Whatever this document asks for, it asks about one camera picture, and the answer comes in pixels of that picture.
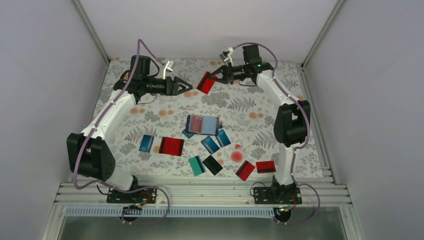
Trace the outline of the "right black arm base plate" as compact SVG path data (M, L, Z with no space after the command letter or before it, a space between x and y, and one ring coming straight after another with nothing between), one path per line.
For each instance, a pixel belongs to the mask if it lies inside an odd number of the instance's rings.
M299 188L276 196L270 187L254 187L252 190L254 203L256 205L300 205L303 203Z

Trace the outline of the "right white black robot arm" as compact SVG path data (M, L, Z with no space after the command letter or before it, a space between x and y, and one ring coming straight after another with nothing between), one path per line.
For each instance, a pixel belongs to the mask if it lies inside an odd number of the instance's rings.
M298 186L294 176L296 155L305 148L310 140L311 105L307 100L294 96L278 79L276 69L278 61L264 62L260 56L259 43L246 42L239 44L242 48L242 65L234 65L232 54L236 47L229 47L219 58L223 65L213 71L221 75L215 81L222 84L233 84L236 80L251 79L261 88L277 106L277 114L273 126L275 139L279 142L279 158L271 184L271 198L278 204L284 203Z

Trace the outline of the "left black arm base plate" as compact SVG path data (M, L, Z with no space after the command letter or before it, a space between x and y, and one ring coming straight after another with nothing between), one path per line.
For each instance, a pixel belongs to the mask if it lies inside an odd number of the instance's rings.
M117 190L109 190L106 202L109 204L155 204L157 190L148 188L136 193L123 193Z

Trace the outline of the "red card black stripe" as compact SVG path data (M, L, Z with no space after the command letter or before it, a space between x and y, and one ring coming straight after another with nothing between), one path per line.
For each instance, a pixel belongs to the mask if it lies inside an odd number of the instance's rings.
M188 131L195 134L201 134L203 128L203 118L203 116L191 115L188 124Z

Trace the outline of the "teal card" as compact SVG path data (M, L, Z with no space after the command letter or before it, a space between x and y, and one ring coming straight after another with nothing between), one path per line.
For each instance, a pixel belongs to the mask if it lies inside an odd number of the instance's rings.
M206 172L202 159L199 155L189 158L188 162L194 176L199 176Z

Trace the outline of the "dark blue card holder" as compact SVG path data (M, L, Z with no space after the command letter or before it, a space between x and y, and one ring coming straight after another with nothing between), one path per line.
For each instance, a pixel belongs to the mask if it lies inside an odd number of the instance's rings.
M185 130L188 132L189 132L189 121L190 121L191 115L195 115L195 114L188 115L186 119ZM223 128L222 124L220 123L220 119L218 117L209 116L209 115L200 115L200 116L203 116L202 132L200 134L198 133L193 133L193 134L216 136L218 134L218 130Z

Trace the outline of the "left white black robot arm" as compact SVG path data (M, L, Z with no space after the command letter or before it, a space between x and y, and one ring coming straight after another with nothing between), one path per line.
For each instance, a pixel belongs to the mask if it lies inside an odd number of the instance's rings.
M130 61L128 78L119 79L113 86L110 98L95 119L80 133L71 133L66 140L69 167L73 173L74 187L82 190L78 176L92 178L92 184L102 184L119 192L124 201L131 203L139 197L138 180L116 166L108 141L114 135L123 117L146 94L177 96L192 90L193 86L175 76L167 76L173 61L158 72L150 73L153 59L134 55Z

